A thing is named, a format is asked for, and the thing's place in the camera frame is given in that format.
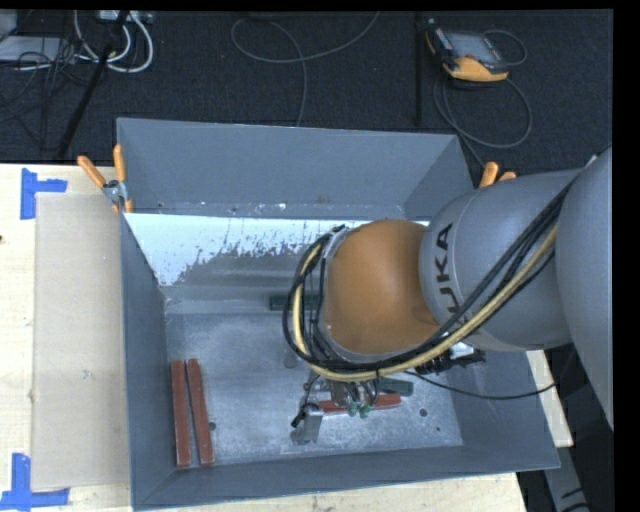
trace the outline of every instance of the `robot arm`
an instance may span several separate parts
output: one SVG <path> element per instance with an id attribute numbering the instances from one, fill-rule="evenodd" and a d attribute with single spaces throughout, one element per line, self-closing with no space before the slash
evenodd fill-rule
<path id="1" fill-rule="evenodd" d="M 480 351 L 574 342 L 583 363 L 604 361 L 594 367 L 601 375 L 594 388 L 607 409 L 610 183 L 611 149 L 584 170 L 525 176 L 465 194 L 426 229 L 387 219 L 333 233 L 301 262 L 289 296 L 293 335 L 286 309 L 285 334 L 314 372 L 334 382 L 419 367 L 460 342 Z M 585 243 L 588 264 L 578 265 Z M 301 283 L 319 262 L 322 298 L 313 332 L 306 333 Z M 610 408 L 607 415 L 613 424 Z"/>

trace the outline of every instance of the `black cable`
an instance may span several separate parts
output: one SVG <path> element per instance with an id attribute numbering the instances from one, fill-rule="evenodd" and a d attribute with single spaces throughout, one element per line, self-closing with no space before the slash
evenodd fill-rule
<path id="1" fill-rule="evenodd" d="M 431 380 L 427 377 L 425 377 L 424 375 L 420 375 L 419 373 L 416 372 L 411 372 L 411 371 L 405 371 L 404 373 L 406 373 L 407 375 L 412 375 L 413 377 L 418 377 L 420 380 L 423 380 L 425 382 L 428 382 L 429 384 L 432 384 L 436 387 L 442 388 L 442 389 L 446 389 L 448 391 L 452 391 L 454 393 L 459 393 L 461 395 L 465 395 L 465 396 L 470 396 L 473 398 L 482 398 L 485 400 L 516 400 L 519 398 L 526 398 L 526 397 L 530 397 L 530 396 L 535 396 L 535 395 L 539 395 L 540 393 L 544 393 L 545 391 L 549 391 L 551 388 L 554 388 L 558 385 L 558 383 L 565 377 L 565 375 L 567 374 L 567 370 L 569 369 L 571 362 L 574 360 L 575 358 L 575 349 L 571 351 L 571 354 L 569 355 L 569 357 L 567 358 L 566 362 L 564 363 L 564 367 L 562 368 L 562 371 L 560 372 L 560 375 L 558 376 L 558 380 L 549 384 L 548 386 L 545 386 L 541 389 L 536 389 L 535 391 L 529 391 L 528 393 L 521 393 L 521 394 L 517 394 L 517 395 L 483 395 L 480 393 L 474 393 L 472 391 L 467 391 L 464 389 L 459 389 L 459 388 L 454 388 L 452 386 L 447 386 L 446 384 L 441 384 L 440 382 L 436 382 L 434 380 Z"/>

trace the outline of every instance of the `beige table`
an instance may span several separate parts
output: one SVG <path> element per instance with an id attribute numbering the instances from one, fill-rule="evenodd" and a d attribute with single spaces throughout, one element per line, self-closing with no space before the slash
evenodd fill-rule
<path id="1" fill-rule="evenodd" d="M 36 220 L 20 220 L 21 170 L 38 178 L 68 181 L 64 201 L 106 202 L 104 196 L 76 166 L 0 164 L 0 491 L 10 487 L 13 452 L 32 455 L 34 382 L 34 318 Z M 110 179 L 113 168 L 101 167 Z M 551 382 L 542 352 L 529 354 L 537 385 Z M 573 441 L 555 389 L 541 395 L 556 445 Z M 102 442 L 102 438 L 93 442 Z M 109 446 L 101 446 L 109 451 Z M 55 466 L 60 475 L 70 467 Z M 129 488 L 121 483 L 73 486 L 69 504 L 58 510 L 130 510 Z M 383 486 L 356 491 L 310 494 L 259 501 L 235 502 L 189 510 L 231 511 L 525 511 L 516 475 L 500 474 L 424 483 Z"/>

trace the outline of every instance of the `bin floor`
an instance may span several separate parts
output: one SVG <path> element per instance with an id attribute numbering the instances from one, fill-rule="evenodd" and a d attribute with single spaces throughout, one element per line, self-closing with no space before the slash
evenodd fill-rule
<path id="1" fill-rule="evenodd" d="M 285 367 L 280 314 L 168 314 L 166 325 L 169 360 L 200 361 L 217 465 L 462 444 L 451 394 L 416 379 L 400 406 L 325 415 L 318 442 L 296 445 L 290 423 L 309 369 Z"/>

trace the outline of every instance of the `white cable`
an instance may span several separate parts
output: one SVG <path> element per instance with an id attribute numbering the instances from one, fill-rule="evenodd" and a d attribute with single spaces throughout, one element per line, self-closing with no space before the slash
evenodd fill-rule
<path id="1" fill-rule="evenodd" d="M 111 57 L 111 58 L 107 59 L 107 67 L 109 69 L 111 69 L 113 71 L 117 71 L 119 73 L 138 73 L 140 71 L 144 71 L 145 69 L 147 69 L 151 65 L 151 62 L 153 61 L 153 41 L 151 39 L 151 34 L 149 34 L 149 31 L 147 30 L 147 28 L 140 21 L 139 16 L 129 14 L 129 17 L 138 26 L 138 28 L 140 29 L 140 31 L 144 35 L 145 40 L 147 42 L 147 46 L 149 48 L 149 54 L 147 56 L 146 61 L 142 65 L 140 65 L 138 67 L 135 67 L 135 68 L 125 68 L 125 67 L 120 67 L 120 66 L 116 66 L 116 65 L 112 64 L 113 62 L 124 58 L 129 53 L 129 51 L 131 49 L 131 35 L 129 34 L 129 30 L 127 29 L 127 27 L 123 26 L 122 29 L 124 30 L 124 34 L 125 34 L 125 36 L 127 38 L 126 48 L 119 55 L 116 55 L 115 57 Z M 76 29 L 76 34 L 77 34 L 78 38 L 80 39 L 80 41 L 82 41 L 82 48 L 91 56 L 91 57 L 86 57 L 85 55 L 76 55 L 76 57 L 81 58 L 81 59 L 85 59 L 85 60 L 91 60 L 92 62 L 98 62 L 100 60 L 100 58 L 91 49 L 91 47 L 89 47 L 89 45 L 84 40 L 84 36 L 82 35 L 82 31 L 80 30 L 80 26 L 78 24 L 78 11 L 77 10 L 74 10 L 74 25 L 75 25 L 75 29 Z"/>
<path id="2" fill-rule="evenodd" d="M 89 54 L 89 57 L 87 57 L 86 55 L 80 55 L 80 54 L 76 54 L 76 57 L 78 59 L 90 60 L 92 62 L 99 62 L 100 61 L 100 57 L 91 49 L 91 47 L 84 40 L 84 35 L 82 34 L 82 31 L 80 30 L 80 25 L 78 23 L 78 10 L 77 9 L 73 10 L 73 25 L 75 27 L 76 35 L 78 36 L 78 39 L 80 39 L 80 41 L 82 42 L 82 48 Z M 108 63 L 116 62 L 116 61 L 126 57 L 127 53 L 129 53 L 129 50 L 131 49 L 131 34 L 129 33 L 129 29 L 127 27 L 125 27 L 125 26 L 123 26 L 122 29 L 123 29 L 124 35 L 125 35 L 125 37 L 127 39 L 127 44 L 125 46 L 125 49 L 122 50 L 122 53 L 120 53 L 120 55 L 116 55 L 115 57 L 111 57 L 111 58 L 107 59 Z"/>

